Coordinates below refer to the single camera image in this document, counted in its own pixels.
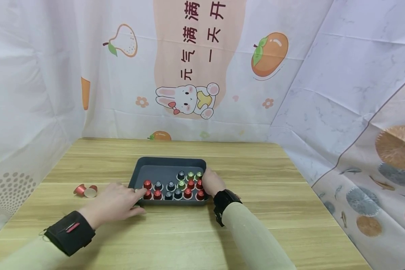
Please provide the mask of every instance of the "red bow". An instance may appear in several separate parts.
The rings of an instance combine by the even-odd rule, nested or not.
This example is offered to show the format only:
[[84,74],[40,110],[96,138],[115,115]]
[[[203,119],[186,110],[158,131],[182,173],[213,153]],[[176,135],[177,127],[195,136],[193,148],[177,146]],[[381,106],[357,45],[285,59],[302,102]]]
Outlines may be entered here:
[[179,113],[180,113],[180,110],[177,109],[177,108],[175,107],[175,105],[176,105],[175,102],[170,102],[170,103],[168,103],[168,106],[174,109],[174,114],[179,114]]

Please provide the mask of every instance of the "wooden table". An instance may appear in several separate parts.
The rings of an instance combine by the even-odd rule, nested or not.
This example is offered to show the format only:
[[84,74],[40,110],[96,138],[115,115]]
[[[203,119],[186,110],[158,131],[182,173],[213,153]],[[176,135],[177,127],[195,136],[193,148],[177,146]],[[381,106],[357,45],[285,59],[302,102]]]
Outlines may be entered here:
[[[264,143],[80,139],[0,232],[0,260],[92,199],[80,183],[128,184],[142,156],[198,157],[259,218],[299,270],[370,269],[282,148]],[[146,207],[104,225],[60,269],[246,269],[226,228],[205,207]]]

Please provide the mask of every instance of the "printed backdrop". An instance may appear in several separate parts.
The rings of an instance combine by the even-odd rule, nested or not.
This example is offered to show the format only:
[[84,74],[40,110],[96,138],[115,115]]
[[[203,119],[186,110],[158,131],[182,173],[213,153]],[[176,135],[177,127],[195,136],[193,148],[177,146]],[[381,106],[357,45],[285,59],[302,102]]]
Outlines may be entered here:
[[0,229],[80,137],[279,143],[405,270],[405,0],[0,1]]

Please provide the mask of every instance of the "hand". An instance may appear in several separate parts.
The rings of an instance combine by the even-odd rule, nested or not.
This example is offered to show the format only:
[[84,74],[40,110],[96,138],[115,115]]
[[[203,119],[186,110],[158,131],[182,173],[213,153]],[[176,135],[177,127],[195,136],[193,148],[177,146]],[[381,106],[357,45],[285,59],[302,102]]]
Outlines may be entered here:
[[205,192],[212,197],[214,197],[219,191],[227,188],[222,178],[220,178],[220,176],[218,176],[217,173],[212,171],[210,168],[207,168],[202,176],[202,185]]
[[142,188],[135,192],[120,183],[111,183],[93,201],[78,210],[88,224],[96,230],[102,224],[110,221],[122,221],[131,216],[145,214],[145,209],[133,206],[146,192]]

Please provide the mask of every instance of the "wristband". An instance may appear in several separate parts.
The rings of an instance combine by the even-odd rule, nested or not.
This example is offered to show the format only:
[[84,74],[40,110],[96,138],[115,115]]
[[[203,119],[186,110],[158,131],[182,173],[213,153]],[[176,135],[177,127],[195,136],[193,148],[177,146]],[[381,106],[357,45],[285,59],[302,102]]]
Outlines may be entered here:
[[73,211],[47,228],[44,235],[64,254],[72,256],[80,248],[90,244],[96,233],[84,216]]
[[240,201],[240,197],[238,197],[235,193],[230,190],[222,190],[219,191],[213,198],[214,202],[214,214],[216,215],[216,221],[220,224],[221,227],[225,225],[222,223],[222,215],[223,211],[230,205],[231,203],[238,202],[242,204]]

